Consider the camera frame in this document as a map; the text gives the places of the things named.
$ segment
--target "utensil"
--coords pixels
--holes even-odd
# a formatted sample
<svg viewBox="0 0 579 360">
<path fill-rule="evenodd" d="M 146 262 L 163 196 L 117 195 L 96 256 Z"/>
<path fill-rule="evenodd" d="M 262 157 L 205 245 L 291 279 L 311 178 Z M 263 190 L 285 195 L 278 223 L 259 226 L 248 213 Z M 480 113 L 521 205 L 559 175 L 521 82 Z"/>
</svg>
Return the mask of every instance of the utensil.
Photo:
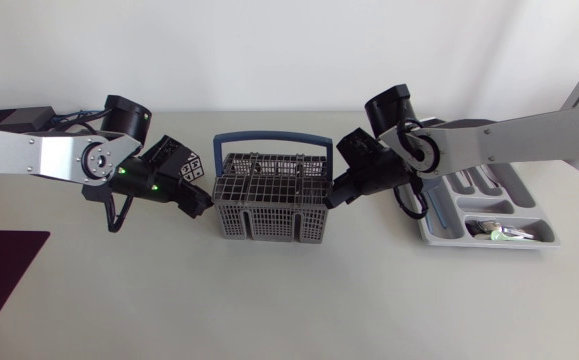
<svg viewBox="0 0 579 360">
<path fill-rule="evenodd" d="M 534 236 L 514 226 L 503 226 L 494 220 L 478 221 L 478 226 L 486 233 L 491 233 L 493 231 L 500 231 L 507 236 L 522 236 L 525 239 L 533 239 Z"/>
</svg>

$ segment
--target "white wall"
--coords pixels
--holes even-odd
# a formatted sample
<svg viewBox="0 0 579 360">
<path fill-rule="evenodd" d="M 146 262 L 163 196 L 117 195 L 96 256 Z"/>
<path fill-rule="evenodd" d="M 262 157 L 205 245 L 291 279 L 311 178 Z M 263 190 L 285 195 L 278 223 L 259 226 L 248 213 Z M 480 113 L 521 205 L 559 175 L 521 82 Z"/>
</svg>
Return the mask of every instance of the white wall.
<svg viewBox="0 0 579 360">
<path fill-rule="evenodd" d="M 406 82 L 419 113 L 556 110 L 579 0 L 0 0 L 0 108 L 357 109 Z"/>
</svg>

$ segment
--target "black motor joint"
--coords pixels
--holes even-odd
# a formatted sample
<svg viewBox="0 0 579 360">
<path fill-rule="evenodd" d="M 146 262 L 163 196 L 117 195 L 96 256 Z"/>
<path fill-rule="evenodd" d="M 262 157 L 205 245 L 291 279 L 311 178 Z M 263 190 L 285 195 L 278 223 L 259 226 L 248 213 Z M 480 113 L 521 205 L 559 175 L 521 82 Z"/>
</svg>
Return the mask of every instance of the black motor joint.
<svg viewBox="0 0 579 360">
<path fill-rule="evenodd" d="M 361 195 L 394 189 L 398 203 L 409 216 L 421 218 L 426 214 L 427 204 L 421 195 L 422 180 L 392 149 L 376 140 L 395 126 L 403 148 L 418 160 L 424 157 L 406 137 L 406 132 L 413 126 L 423 126 L 416 120 L 409 97 L 407 86 L 402 84 L 384 91 L 365 104 L 374 137 L 358 128 L 336 146 L 349 169 L 334 180 L 332 192 L 325 199 L 328 208 L 334 208 L 342 202 L 349 204 Z M 409 210 L 400 198 L 398 188 L 406 184 L 412 185 L 414 194 L 421 203 L 420 213 Z"/>
</svg>

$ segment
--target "black cable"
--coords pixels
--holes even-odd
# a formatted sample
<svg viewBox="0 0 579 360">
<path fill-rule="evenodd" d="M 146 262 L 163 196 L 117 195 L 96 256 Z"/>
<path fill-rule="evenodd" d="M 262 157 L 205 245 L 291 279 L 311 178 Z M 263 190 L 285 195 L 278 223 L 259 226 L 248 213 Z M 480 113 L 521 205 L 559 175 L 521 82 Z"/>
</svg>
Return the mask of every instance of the black cable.
<svg viewBox="0 0 579 360">
<path fill-rule="evenodd" d="M 402 211 L 404 211 L 405 214 L 407 214 L 410 218 L 415 219 L 415 220 L 420 220 L 423 217 L 427 216 L 427 211 L 429 210 L 429 205 L 427 205 L 427 200 L 425 199 L 425 197 L 422 194 L 420 194 L 420 193 L 415 194 L 416 199 L 420 203 L 420 207 L 421 207 L 420 213 L 414 212 L 414 211 L 410 210 L 409 208 L 407 208 L 407 206 L 404 204 L 404 202 L 400 198 L 400 190 L 398 189 L 398 187 L 393 188 L 393 194 L 396 196 L 396 201 L 398 201 L 398 205 L 400 205 L 400 208 L 402 209 Z"/>
<path fill-rule="evenodd" d="M 91 135 L 98 135 L 98 132 L 89 124 L 87 123 L 82 123 L 82 124 L 78 124 L 80 126 L 85 127 L 87 130 L 89 130 L 89 132 L 91 133 Z"/>
<path fill-rule="evenodd" d="M 100 119 L 104 116 L 106 116 L 107 114 L 109 114 L 111 112 L 111 109 L 107 109 L 95 114 L 91 114 L 91 115 L 85 115 L 83 117 L 79 117 L 75 120 L 70 120 L 70 121 L 65 121 L 65 122 L 61 122 L 58 123 L 55 127 L 54 130 L 56 131 L 65 131 L 67 129 L 69 129 L 70 127 L 74 126 L 74 125 L 81 125 L 90 121 L 94 121 L 97 119 Z"/>
<path fill-rule="evenodd" d="M 398 101 L 398 113 L 402 114 L 402 117 L 400 118 L 398 124 L 396 125 L 398 141 L 400 142 L 400 146 L 402 146 L 403 149 L 405 149 L 411 156 L 413 156 L 414 159 L 416 159 L 417 161 L 422 161 L 425 158 L 425 154 L 422 152 L 422 150 L 414 148 L 413 145 L 411 145 L 406 135 L 408 131 L 405 128 L 405 125 L 409 122 L 418 124 L 418 126 L 420 127 L 422 127 L 422 123 L 420 123 L 415 119 L 406 117 L 407 108 L 405 107 L 405 105 L 406 104 L 404 101 Z"/>
<path fill-rule="evenodd" d="M 127 212 L 129 212 L 129 208 L 131 207 L 131 203 L 133 202 L 133 196 L 128 195 L 125 199 L 125 203 L 122 205 L 122 210 L 120 210 L 120 214 L 116 217 L 116 204 L 113 201 L 113 195 L 109 196 L 109 199 L 105 201 L 105 211 L 107 213 L 107 229 L 109 229 L 112 233 L 117 233 L 122 224 L 125 222 L 125 217 L 127 216 Z"/>
</svg>

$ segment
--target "gray plastic tray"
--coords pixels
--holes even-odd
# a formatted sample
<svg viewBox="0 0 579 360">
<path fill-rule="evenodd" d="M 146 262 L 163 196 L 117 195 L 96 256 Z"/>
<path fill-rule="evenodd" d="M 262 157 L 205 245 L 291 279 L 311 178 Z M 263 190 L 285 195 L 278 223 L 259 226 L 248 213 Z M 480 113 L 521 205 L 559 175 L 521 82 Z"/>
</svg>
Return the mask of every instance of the gray plastic tray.
<svg viewBox="0 0 579 360">
<path fill-rule="evenodd" d="M 471 184 L 462 174 L 449 174 L 440 184 L 424 193 L 429 205 L 427 216 L 419 220 L 422 238 L 429 245 L 488 247 L 506 249 L 542 249 L 560 246 L 544 212 L 509 164 L 488 165 L 490 174 L 479 167 L 468 169 Z M 412 201 L 411 187 L 406 187 L 412 209 L 421 210 Z M 496 220 L 536 236 L 539 241 L 493 241 L 477 239 L 467 231 L 466 223 Z"/>
</svg>

